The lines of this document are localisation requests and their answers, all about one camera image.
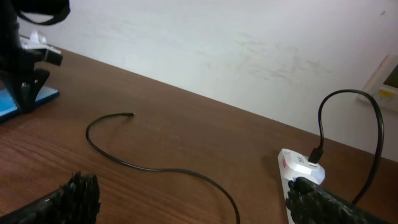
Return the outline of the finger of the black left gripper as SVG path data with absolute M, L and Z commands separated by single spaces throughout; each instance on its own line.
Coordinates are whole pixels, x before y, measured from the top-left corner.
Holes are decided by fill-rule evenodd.
M 28 113 L 35 107 L 35 99 L 50 76 L 44 69 L 12 76 L 9 78 L 9 92 L 21 113 Z

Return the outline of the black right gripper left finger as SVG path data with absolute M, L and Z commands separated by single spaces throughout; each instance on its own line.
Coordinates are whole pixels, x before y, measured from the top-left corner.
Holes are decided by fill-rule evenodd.
M 97 176 L 77 172 L 59 189 L 1 217 L 1 224 L 95 224 L 100 210 Z

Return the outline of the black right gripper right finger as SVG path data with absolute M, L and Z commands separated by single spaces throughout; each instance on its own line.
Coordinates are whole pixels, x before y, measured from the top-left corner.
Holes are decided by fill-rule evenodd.
M 296 224 L 388 224 L 304 177 L 287 185 L 285 205 Z

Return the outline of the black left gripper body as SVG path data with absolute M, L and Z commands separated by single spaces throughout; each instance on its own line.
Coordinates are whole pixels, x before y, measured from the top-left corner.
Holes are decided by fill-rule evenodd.
M 37 78 L 35 64 L 43 59 L 41 51 L 22 48 L 14 6 L 10 0 L 1 0 L 1 76 Z

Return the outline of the blue screen smartphone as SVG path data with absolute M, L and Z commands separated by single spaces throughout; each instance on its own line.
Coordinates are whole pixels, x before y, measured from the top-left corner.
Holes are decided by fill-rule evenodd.
M 58 90 L 47 86 L 42 87 L 35 99 L 33 109 L 54 100 L 58 96 Z M 18 110 L 18 107 L 14 103 L 10 93 L 6 89 L 1 90 L 1 124 L 19 115 L 21 115 L 21 112 Z

